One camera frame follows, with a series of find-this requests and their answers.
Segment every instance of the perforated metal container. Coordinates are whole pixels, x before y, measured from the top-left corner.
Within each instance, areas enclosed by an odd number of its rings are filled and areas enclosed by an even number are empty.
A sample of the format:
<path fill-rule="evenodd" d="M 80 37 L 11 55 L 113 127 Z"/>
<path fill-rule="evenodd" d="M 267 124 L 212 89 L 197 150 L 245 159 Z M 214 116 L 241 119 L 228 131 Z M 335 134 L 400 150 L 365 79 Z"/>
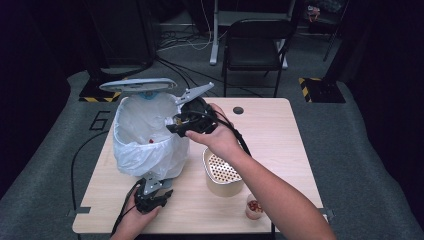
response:
<path fill-rule="evenodd" d="M 203 152 L 206 184 L 219 197 L 232 197 L 243 188 L 240 175 L 227 162 L 213 154 L 209 148 Z"/>

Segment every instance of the white bag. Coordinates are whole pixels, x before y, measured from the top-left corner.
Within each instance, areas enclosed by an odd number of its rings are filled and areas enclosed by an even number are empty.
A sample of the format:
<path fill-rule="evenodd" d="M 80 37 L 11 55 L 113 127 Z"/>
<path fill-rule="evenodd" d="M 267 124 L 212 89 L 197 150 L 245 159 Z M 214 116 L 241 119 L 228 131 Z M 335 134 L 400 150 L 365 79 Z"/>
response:
<path fill-rule="evenodd" d="M 188 158 L 189 139 L 172 134 L 165 118 L 179 109 L 176 97 L 155 93 L 148 99 L 141 94 L 124 98 L 113 126 L 114 155 L 120 172 L 142 176 L 151 172 L 158 180 L 177 177 Z"/>

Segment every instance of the small bowl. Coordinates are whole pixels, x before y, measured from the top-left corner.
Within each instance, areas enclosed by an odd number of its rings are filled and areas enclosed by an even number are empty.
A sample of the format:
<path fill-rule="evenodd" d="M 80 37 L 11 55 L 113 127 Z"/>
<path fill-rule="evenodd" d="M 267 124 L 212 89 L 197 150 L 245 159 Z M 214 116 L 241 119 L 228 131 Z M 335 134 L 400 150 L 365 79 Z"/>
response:
<path fill-rule="evenodd" d="M 249 219 L 258 220 L 263 214 L 264 211 L 255 196 L 253 196 L 253 194 L 249 194 L 246 201 L 246 216 Z"/>

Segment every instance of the human hand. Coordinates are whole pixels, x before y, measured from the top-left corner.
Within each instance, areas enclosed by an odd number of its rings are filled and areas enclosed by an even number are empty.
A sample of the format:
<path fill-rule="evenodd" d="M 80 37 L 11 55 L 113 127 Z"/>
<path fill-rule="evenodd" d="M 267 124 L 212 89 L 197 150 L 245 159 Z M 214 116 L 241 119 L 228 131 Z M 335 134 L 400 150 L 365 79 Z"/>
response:
<path fill-rule="evenodd" d="M 110 239 L 135 239 L 141 234 L 143 229 L 159 214 L 161 206 L 156 207 L 147 214 L 142 214 L 135 207 L 134 193 L 137 192 L 137 188 L 131 193 L 131 196 L 125 206 L 125 214 L 116 228 L 115 234 Z"/>
<path fill-rule="evenodd" d="M 227 122 L 227 117 L 222 109 L 214 103 L 210 105 L 217 112 L 217 117 Z M 236 152 L 244 152 L 234 133 L 222 123 L 218 123 L 218 126 L 210 134 L 200 134 L 189 130 L 186 132 L 186 136 L 197 143 L 206 145 L 216 156 L 228 162 L 231 161 L 231 156 L 234 156 Z"/>

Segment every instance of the white lid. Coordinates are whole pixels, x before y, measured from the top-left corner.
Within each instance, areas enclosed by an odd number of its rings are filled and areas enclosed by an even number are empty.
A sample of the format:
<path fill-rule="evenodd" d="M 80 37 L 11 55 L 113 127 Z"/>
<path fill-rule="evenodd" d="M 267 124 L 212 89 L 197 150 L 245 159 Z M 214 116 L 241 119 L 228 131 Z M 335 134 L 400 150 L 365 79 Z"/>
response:
<path fill-rule="evenodd" d="M 129 79 L 104 83 L 99 86 L 108 92 L 149 92 L 173 89 L 177 84 L 169 78 Z"/>

